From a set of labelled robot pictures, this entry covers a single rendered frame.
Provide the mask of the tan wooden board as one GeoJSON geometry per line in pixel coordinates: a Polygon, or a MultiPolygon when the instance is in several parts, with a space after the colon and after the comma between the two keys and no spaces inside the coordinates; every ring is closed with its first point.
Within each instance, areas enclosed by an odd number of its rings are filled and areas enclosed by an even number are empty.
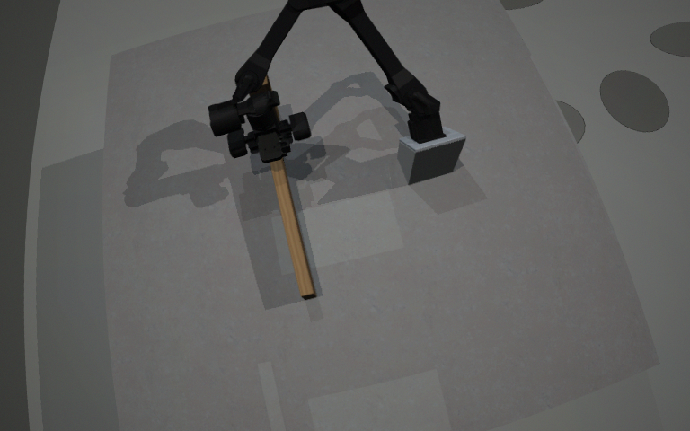
{"type": "Polygon", "coordinates": [[[296,217],[296,210],[290,191],[288,174],[283,157],[281,160],[270,162],[270,168],[277,191],[279,207],[285,226],[290,254],[296,272],[296,280],[298,283],[299,292],[305,300],[317,298],[305,254],[305,247],[296,217]]]}

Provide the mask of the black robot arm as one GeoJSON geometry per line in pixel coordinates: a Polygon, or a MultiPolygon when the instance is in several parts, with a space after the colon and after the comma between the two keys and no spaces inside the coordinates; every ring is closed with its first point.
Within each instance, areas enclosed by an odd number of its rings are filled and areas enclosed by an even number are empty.
{"type": "MultiPolygon", "coordinates": [[[[248,93],[258,92],[262,87],[274,55],[300,13],[326,6],[350,24],[385,72],[389,84],[384,88],[393,101],[412,112],[408,113],[410,120],[407,121],[411,139],[422,144],[446,137],[439,114],[440,101],[429,95],[425,86],[403,67],[368,18],[360,0],[288,0],[260,46],[236,73],[233,99],[208,107],[213,135],[222,136],[240,130],[245,121],[244,115],[255,128],[266,128],[271,124],[275,115],[273,107],[280,105],[276,91],[260,92],[246,101],[243,99],[248,93]]],[[[281,136],[278,128],[268,134],[254,136],[254,140],[264,163],[281,160],[291,152],[288,139],[281,136]]]]}

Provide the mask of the dark brown wooden post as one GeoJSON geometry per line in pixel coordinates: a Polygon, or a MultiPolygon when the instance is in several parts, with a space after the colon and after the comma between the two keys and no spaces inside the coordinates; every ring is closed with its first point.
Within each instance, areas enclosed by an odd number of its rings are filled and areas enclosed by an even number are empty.
{"type": "MultiPolygon", "coordinates": [[[[252,95],[257,94],[257,93],[260,93],[260,92],[272,91],[272,88],[271,88],[270,81],[269,81],[269,78],[268,78],[268,77],[269,77],[269,76],[268,76],[268,74],[267,74],[266,77],[265,77],[264,83],[263,83],[262,87],[260,88],[260,90],[259,90],[258,92],[249,93],[249,96],[252,96],[252,95]]],[[[278,112],[278,106],[273,107],[273,109],[274,109],[274,112],[275,112],[275,116],[276,116],[277,122],[280,122],[280,119],[279,119],[279,112],[278,112]]]]}

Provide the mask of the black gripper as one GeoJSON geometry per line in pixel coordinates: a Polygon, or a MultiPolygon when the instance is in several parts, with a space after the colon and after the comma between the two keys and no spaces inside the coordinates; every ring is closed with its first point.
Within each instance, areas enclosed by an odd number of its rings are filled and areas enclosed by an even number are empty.
{"type": "Polygon", "coordinates": [[[270,131],[277,130],[277,128],[280,130],[281,136],[283,136],[284,139],[287,138],[290,144],[293,143],[292,133],[295,140],[311,137],[311,130],[304,112],[289,115],[289,119],[290,124],[287,119],[277,122],[276,116],[274,115],[273,121],[266,128],[255,128],[251,125],[252,132],[249,132],[248,136],[244,136],[244,130],[242,128],[238,131],[229,133],[227,142],[231,156],[238,158],[247,155],[246,144],[250,148],[251,154],[257,154],[259,150],[255,143],[254,136],[268,134],[270,131]]]}

